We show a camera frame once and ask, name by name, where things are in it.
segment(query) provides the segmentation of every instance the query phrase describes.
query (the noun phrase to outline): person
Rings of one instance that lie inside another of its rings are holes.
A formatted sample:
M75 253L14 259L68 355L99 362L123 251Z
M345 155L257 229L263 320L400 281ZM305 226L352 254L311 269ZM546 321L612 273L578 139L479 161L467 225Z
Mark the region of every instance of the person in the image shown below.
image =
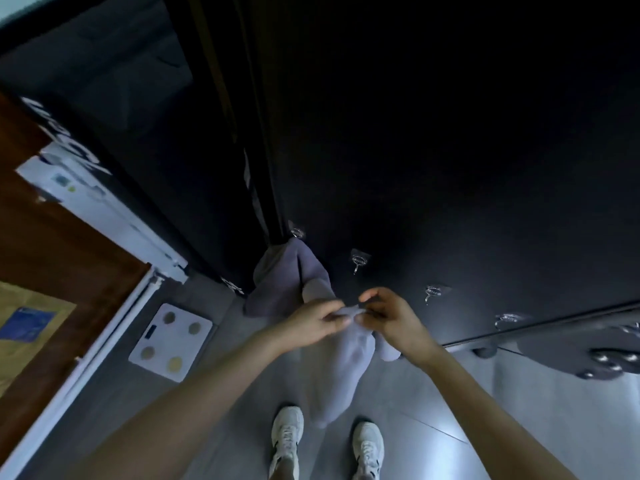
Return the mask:
M576 480L438 345L403 298L387 288L373 288L364 291L360 301L368 303L356 321L380 332L431 378L492 480ZM215 366L188 377L140 411L80 462L72 477L180 478L213 425L268 364L349 325L349 318L334 316L343 306L340 300L313 301L254 334ZM299 408L289 406L277 414L271 432L271 480L298 480L303 429ZM360 423L352 443L358 460L354 479L379 480L384 460L379 428Z

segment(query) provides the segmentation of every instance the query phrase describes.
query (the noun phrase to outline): person's left hand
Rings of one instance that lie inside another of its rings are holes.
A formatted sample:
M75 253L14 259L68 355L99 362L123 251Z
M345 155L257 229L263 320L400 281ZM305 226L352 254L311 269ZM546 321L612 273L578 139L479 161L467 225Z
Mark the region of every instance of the person's left hand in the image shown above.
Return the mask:
M340 299L315 299L300 306L284 322L273 326L272 332L277 337L281 350L288 352L306 347L327 335L344 330L351 323L351 318L332 315L343 307L344 303Z

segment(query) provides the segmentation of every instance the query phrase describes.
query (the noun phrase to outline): hanging towel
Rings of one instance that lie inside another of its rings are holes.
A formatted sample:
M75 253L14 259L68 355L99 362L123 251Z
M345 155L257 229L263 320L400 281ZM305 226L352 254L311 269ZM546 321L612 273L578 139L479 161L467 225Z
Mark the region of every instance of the hanging towel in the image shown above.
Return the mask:
M334 299L324 266L299 239L272 246L253 272L255 290L247 297L247 316L287 317L303 303L316 298ZM336 315L356 316L358 306L341 308ZM345 411L374 351L383 360L395 360L400 352L378 333L352 322L345 330L301 350L301 383L310 421L325 428Z

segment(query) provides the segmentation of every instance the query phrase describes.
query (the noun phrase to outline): gray floor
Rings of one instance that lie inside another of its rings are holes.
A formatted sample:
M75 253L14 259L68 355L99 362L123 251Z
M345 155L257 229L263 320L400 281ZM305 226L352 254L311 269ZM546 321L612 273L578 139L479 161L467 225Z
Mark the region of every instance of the gray floor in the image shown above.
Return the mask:
M20 476L59 478L110 432L174 384L127 361L162 303L200 314L218 325L194 366L217 357L265 326L242 315L242 300L202 276L166 283L107 357ZM542 367L508 350L490 360L471 353L459 361L525 428L582 480L638 478L640 383L588 382ZM299 353L271 364L211 432L185 478L265 479L271 420L283 402L304 410L296 386ZM387 455L381 471L398 480L488 478L466 436L432 382L407 361L374 357L351 407L326 430L305 428L302 480L348 479L355 468L349 432L359 417L380 426Z

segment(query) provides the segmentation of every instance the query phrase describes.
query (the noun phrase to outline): blue sticker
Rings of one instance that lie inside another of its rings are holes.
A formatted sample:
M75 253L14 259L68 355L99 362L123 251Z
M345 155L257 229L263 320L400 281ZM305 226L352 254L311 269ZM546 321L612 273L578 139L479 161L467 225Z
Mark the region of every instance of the blue sticker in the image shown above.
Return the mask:
M54 316L55 312L18 308L0 328L0 339L33 342Z

